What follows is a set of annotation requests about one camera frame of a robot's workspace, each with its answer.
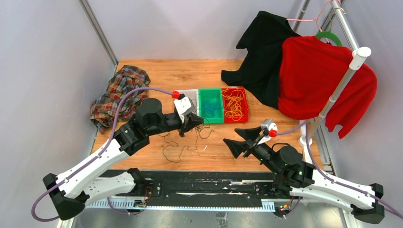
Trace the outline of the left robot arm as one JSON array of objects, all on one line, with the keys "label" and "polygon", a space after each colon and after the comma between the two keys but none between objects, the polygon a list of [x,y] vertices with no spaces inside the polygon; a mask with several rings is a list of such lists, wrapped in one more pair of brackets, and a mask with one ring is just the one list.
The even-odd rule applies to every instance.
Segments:
[{"label": "left robot arm", "polygon": [[177,130],[181,137],[204,119],[193,113],[188,97],[174,101],[174,112],[162,113],[162,103],[147,98],[137,108],[129,122],[122,125],[95,153],[68,171],[43,178],[58,218],[68,220],[93,202],[117,194],[141,196],[146,191],[146,180],[137,168],[97,181],[114,164],[129,158],[150,143],[150,136]]}]

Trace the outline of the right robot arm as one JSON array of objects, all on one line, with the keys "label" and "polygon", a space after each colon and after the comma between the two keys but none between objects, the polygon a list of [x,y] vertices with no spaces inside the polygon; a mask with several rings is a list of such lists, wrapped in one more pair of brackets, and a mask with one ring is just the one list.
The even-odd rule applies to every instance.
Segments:
[{"label": "right robot arm", "polygon": [[277,136],[275,124],[251,129],[235,129],[243,141],[224,139],[234,158],[253,155],[261,165],[274,173],[271,187],[260,186],[261,192],[273,193],[278,198],[295,197],[318,200],[351,213],[355,219],[379,224],[385,217],[385,208],[379,201],[383,186],[354,184],[324,172],[303,155],[286,144],[275,151],[266,141]]}]

